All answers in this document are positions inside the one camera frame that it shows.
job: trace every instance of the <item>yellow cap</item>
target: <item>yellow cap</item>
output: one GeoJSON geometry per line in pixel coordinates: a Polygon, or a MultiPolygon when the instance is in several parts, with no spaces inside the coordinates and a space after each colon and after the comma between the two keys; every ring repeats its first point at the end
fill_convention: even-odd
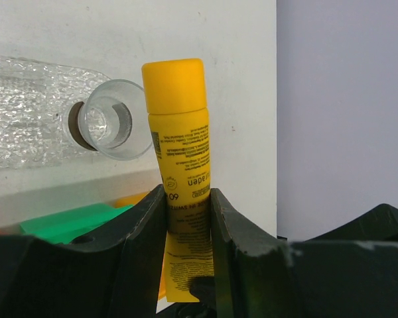
{"type": "Polygon", "coordinates": [[[179,114],[206,108],[201,59],[147,63],[141,71],[149,114],[179,114]]]}

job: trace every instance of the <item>sunscreen tube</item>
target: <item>sunscreen tube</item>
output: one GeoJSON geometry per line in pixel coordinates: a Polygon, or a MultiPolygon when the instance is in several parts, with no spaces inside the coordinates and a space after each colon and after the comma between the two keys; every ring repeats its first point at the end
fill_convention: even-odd
{"type": "Polygon", "coordinates": [[[142,67],[149,126],[164,184],[167,301],[198,301],[189,287],[213,276],[210,233],[210,141],[204,66],[200,59],[142,67]]]}

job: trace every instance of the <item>orange object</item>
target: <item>orange object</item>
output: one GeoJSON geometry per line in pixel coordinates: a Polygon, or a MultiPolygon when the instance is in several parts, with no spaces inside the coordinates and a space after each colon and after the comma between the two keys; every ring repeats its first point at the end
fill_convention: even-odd
{"type": "Polygon", "coordinates": [[[143,192],[135,195],[130,195],[129,197],[123,197],[115,202],[115,207],[125,207],[127,205],[136,205],[142,200],[149,192],[143,192]]]}
{"type": "MultiPolygon", "coordinates": [[[[125,207],[127,205],[136,205],[142,200],[149,192],[143,192],[135,195],[130,195],[129,197],[122,197],[115,202],[115,207],[125,207]]],[[[166,295],[166,286],[164,279],[164,264],[162,264],[161,282],[159,283],[159,295],[158,299],[162,299],[166,295]]]]}

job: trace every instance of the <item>gray background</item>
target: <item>gray background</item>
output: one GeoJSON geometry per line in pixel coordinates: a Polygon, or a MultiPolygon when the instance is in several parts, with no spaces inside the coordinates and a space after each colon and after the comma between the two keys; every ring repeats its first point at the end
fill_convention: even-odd
{"type": "Polygon", "coordinates": [[[398,0],[279,0],[278,234],[398,207],[398,0]]]}

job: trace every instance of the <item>bubble wrap texture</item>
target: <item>bubble wrap texture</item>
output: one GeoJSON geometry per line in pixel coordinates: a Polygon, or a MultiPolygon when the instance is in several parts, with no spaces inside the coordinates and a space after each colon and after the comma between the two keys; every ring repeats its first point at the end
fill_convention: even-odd
{"type": "Polygon", "coordinates": [[[91,154],[64,133],[62,118],[108,80],[91,70],[0,56],[0,168],[55,166],[91,154]]]}

